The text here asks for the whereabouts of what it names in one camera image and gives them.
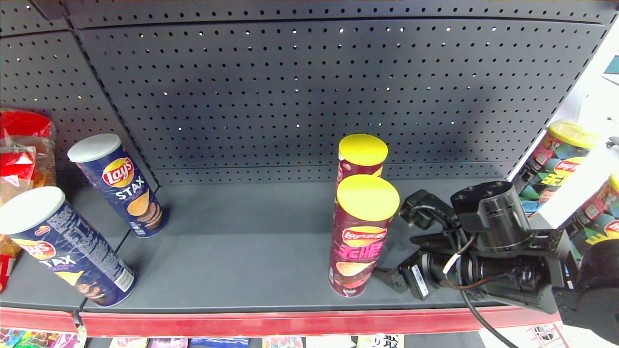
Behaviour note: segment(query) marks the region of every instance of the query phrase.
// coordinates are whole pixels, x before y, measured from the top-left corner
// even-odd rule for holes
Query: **white lid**
[[[97,134],[71,146],[67,156],[75,163],[96,161],[111,154],[120,145],[120,138],[115,134]]]
[[[64,192],[54,186],[26,191],[0,207],[0,233],[14,235],[39,225],[64,203]]]

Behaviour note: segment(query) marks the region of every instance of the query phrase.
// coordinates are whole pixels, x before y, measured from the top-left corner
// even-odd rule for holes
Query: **red shelf edge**
[[[561,320],[558,314],[548,315],[510,306],[479,308],[479,312],[496,328]],[[89,337],[421,334],[482,328],[466,308],[185,315],[83,312],[80,316]]]
[[[65,311],[0,307],[0,325],[3,328],[34,331],[77,332],[73,317]]]

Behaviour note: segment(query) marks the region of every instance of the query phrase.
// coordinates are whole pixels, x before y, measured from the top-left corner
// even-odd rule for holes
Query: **potato chip canister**
[[[344,297],[366,287],[400,205],[395,187],[373,175],[353,175],[337,187],[329,283]]]
[[[3,234],[97,305],[118,304],[136,285],[134,272],[57,187],[11,199],[0,207],[0,221]]]
[[[380,177],[388,152],[387,144],[368,134],[353,134],[343,138],[338,147],[339,163],[335,186],[351,175],[369,174]]]
[[[528,217],[559,190],[597,141],[596,134],[570,121],[559,120],[548,126],[548,132],[512,180]]]
[[[568,219],[566,231],[577,259],[600,241],[619,239],[619,173],[611,174],[597,192],[576,209]]]
[[[67,155],[138,238],[163,230],[167,216],[117,135],[86,138],[73,145]]]

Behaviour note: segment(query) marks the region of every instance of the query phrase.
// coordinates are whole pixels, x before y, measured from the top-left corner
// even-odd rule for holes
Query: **yellow lid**
[[[615,191],[619,192],[619,172],[612,173],[608,178],[608,182]]]
[[[352,175],[337,187],[337,202],[350,215],[365,221],[391,218],[400,206],[400,195],[387,180],[373,175]]]
[[[340,155],[356,165],[377,165],[387,158],[387,144],[368,134],[353,134],[343,138],[339,146]]]
[[[554,121],[548,126],[548,132],[561,141],[585,149],[592,149],[597,145],[597,134],[589,133],[571,121]]]

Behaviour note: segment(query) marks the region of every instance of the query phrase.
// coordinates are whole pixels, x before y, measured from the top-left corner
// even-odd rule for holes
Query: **white cable tie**
[[[449,272],[449,270],[454,266],[454,263],[456,263],[459,257],[460,255],[457,253],[451,256],[449,261],[447,261],[447,263],[445,264],[445,267],[443,267],[443,274],[447,274],[447,272]]]

